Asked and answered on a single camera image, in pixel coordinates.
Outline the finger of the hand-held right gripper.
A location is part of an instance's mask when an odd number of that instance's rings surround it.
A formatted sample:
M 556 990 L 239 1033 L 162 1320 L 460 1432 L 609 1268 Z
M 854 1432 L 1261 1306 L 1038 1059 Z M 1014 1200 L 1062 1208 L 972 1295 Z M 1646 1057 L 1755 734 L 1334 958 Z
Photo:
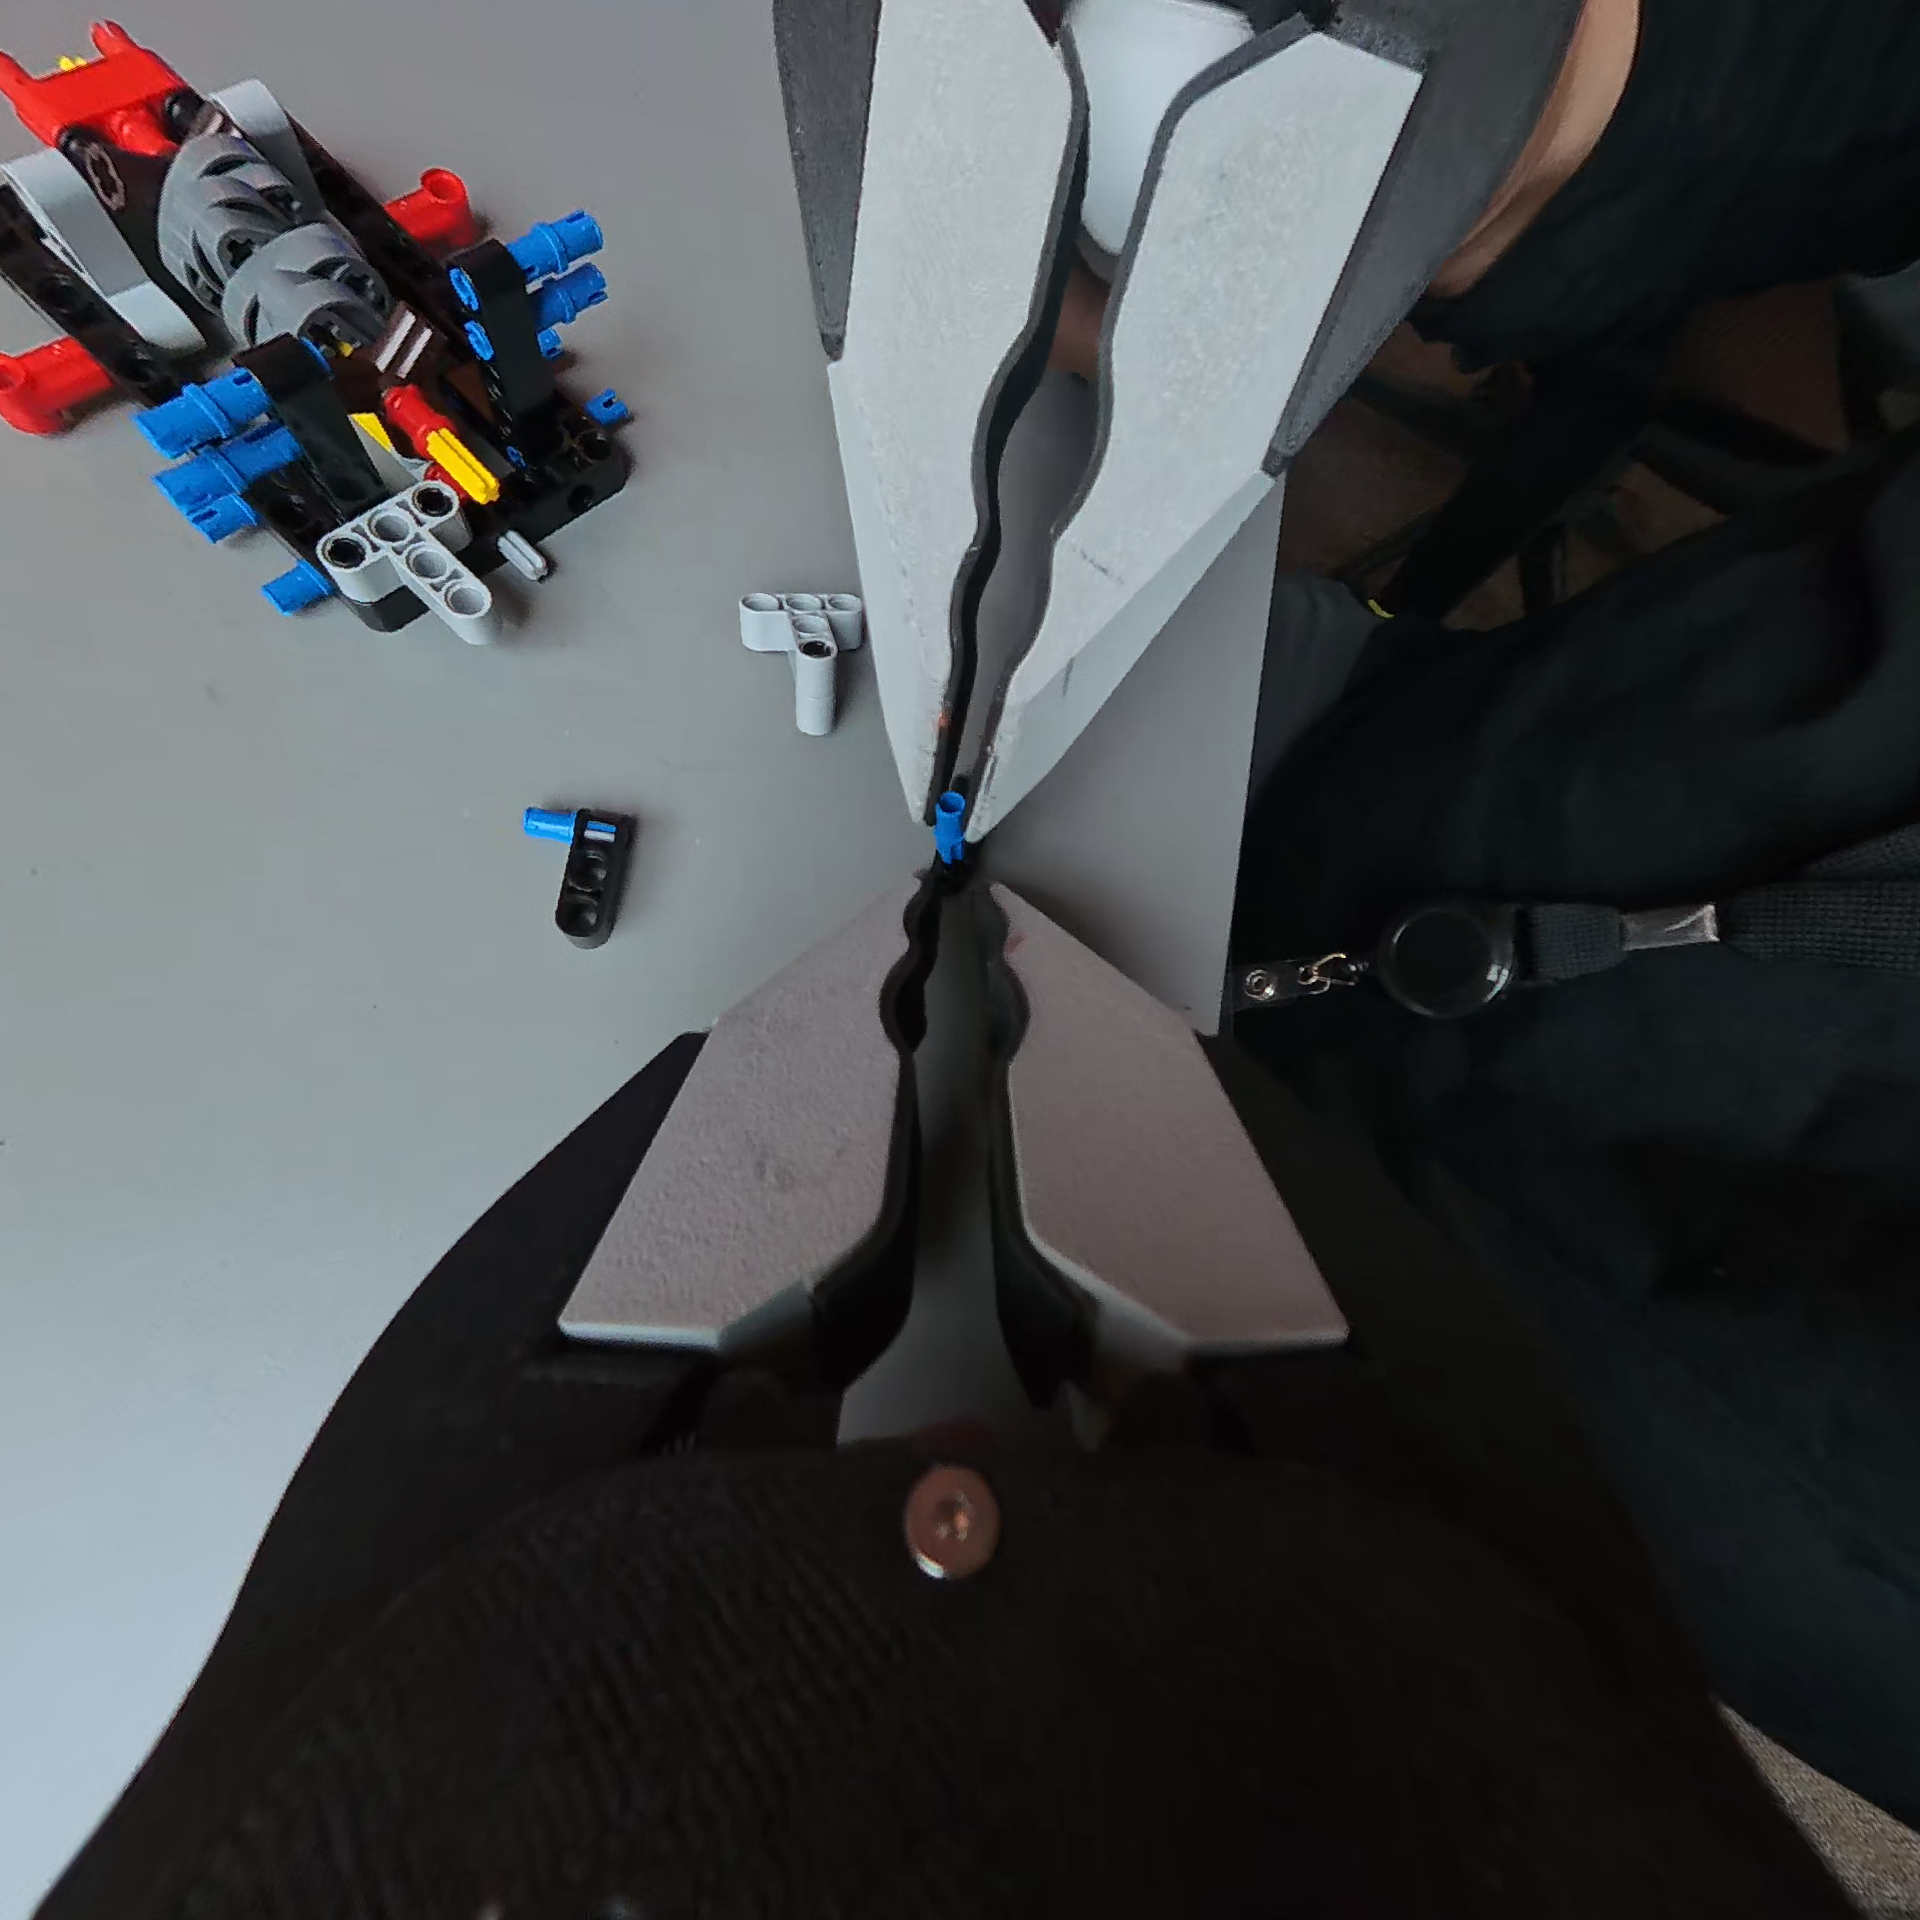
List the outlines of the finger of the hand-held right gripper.
M 1424 85 L 1301 20 L 1164 107 L 1099 342 L 1097 436 L 981 732 L 989 838 L 1276 489 L 1272 443 Z
M 880 722 L 930 818 L 971 702 L 994 437 L 1040 337 L 1084 107 L 1022 1 L 880 4 L 829 395 Z

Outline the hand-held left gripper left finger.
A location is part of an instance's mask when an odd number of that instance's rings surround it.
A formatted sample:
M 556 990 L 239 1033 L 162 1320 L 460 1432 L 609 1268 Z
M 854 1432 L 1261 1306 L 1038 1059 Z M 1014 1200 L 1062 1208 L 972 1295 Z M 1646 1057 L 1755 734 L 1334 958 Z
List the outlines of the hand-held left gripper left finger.
M 925 880 L 723 1013 L 559 1325 L 844 1390 L 912 1295 Z

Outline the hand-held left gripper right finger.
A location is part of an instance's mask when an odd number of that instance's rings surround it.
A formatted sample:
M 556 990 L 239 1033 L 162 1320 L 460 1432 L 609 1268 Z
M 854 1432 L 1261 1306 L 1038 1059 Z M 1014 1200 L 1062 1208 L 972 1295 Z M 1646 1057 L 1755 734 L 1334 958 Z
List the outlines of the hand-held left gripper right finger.
M 1346 1344 L 1181 1013 L 1007 883 L 981 895 L 981 983 L 996 1312 L 1032 1403 Z

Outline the small black lego piece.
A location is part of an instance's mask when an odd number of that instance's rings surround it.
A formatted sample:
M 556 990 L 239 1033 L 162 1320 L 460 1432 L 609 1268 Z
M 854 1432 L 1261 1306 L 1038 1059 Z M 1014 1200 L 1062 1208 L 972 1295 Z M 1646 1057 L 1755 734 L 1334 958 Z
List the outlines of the small black lego piece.
M 612 937 L 634 840 L 632 816 L 604 807 L 581 807 L 572 816 L 555 924 L 574 948 L 602 948 Z

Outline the grey T-shaped lego connector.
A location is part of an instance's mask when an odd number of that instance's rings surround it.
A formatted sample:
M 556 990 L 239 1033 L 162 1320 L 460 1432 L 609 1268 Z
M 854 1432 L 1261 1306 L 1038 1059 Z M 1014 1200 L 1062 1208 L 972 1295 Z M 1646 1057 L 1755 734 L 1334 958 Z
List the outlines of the grey T-shaped lego connector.
M 859 653 L 866 637 L 863 597 L 852 592 L 751 589 L 736 604 L 736 619 L 749 652 L 788 661 L 796 729 L 807 737 L 835 732 L 842 657 Z

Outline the lego chassis assembly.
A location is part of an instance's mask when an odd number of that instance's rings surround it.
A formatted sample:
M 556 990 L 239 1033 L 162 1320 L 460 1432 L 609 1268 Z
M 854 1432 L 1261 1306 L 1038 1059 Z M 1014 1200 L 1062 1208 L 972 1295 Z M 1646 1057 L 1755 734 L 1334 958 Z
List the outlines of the lego chassis assembly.
M 2 59 L 33 136 L 4 159 L 4 284 L 55 327 L 4 353 L 4 421 L 51 436 L 108 402 L 210 544 L 274 538 L 282 615 L 343 604 L 491 643 L 491 578 L 628 483 L 612 389 L 564 389 L 564 325 L 609 298 L 597 217 L 484 235 L 444 167 L 378 197 L 257 78 L 192 85 L 120 24 L 88 58 Z

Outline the person's right forearm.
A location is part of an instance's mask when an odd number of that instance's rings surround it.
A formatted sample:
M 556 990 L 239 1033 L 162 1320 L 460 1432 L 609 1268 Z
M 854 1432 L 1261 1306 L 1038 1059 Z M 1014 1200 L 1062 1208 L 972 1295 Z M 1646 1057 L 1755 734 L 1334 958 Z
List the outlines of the person's right forearm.
M 1916 256 L 1915 1 L 1644 4 L 1590 156 L 1467 290 L 1432 284 L 1410 324 L 1467 371 L 1544 363 Z

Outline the metal badge clip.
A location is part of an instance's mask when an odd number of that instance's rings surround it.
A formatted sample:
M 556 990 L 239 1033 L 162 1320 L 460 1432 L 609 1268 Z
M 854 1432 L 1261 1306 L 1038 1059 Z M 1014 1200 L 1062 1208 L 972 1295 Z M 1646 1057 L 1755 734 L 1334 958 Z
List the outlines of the metal badge clip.
M 1366 953 L 1342 949 L 1249 962 L 1237 968 L 1238 1009 L 1265 1009 L 1365 986 L 1374 975 Z

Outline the black badge reel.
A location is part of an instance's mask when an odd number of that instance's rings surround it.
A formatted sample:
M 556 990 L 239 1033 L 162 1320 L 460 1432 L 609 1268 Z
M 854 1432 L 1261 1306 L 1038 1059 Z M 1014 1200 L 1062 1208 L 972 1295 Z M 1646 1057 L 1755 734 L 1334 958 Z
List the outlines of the black badge reel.
M 1521 908 L 1444 898 L 1392 920 L 1370 956 L 1380 992 L 1419 1017 L 1455 1022 L 1499 1001 L 1522 970 Z

